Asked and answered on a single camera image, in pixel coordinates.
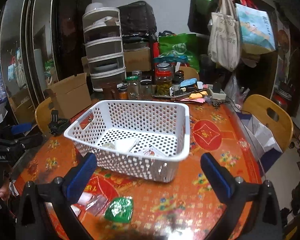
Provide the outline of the person's left hand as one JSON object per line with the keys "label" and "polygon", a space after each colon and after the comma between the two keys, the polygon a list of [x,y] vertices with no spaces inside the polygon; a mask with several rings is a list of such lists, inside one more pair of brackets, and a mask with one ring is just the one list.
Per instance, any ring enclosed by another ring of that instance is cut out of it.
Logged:
{"label": "person's left hand", "polygon": [[2,182],[0,183],[0,198],[2,201],[6,202],[10,198],[10,174],[4,170],[2,175]]}

